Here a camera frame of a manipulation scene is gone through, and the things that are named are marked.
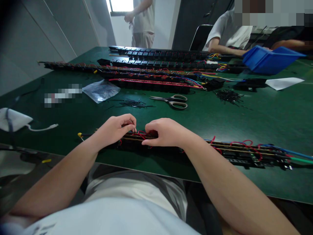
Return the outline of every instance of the plastic bag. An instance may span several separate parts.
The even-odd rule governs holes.
[[[114,84],[105,81],[89,84],[82,88],[82,91],[92,98],[96,103],[101,103],[108,98],[115,96],[121,89]]]

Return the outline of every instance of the scissor handle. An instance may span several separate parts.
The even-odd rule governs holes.
[[[169,101],[169,104],[173,109],[178,109],[178,110],[183,110],[183,109],[186,109],[188,107],[188,104],[176,102],[176,101]]]
[[[188,100],[186,96],[182,96],[182,95],[173,95],[171,96],[171,98],[174,101],[182,101],[182,102],[186,102]]]

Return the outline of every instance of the green wire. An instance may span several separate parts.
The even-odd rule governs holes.
[[[313,164],[313,161],[292,157],[291,160]]]

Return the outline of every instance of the scissors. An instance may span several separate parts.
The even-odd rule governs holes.
[[[150,99],[165,101],[165,102],[169,103],[170,107],[173,109],[183,110],[183,109],[186,109],[188,107],[188,104],[185,103],[188,99],[187,99],[187,97],[182,96],[182,95],[173,95],[169,98],[150,96]]]

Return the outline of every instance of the person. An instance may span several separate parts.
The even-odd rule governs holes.
[[[110,117],[41,178],[4,217],[15,234],[198,234],[186,220],[182,187],[156,175],[120,171],[93,180],[82,204],[67,208],[98,152],[136,131],[131,114]],[[169,118],[146,124],[158,138],[142,145],[182,148],[219,214],[235,234],[299,235],[241,171],[201,137]]]
[[[203,51],[242,56],[253,26],[235,25],[235,8],[221,15],[209,33]]]
[[[304,26],[291,26],[279,37],[279,40],[271,45],[275,50],[281,46],[305,54],[313,54],[313,28]]]
[[[133,0],[134,10],[124,20],[133,24],[132,47],[152,48],[155,0]]]

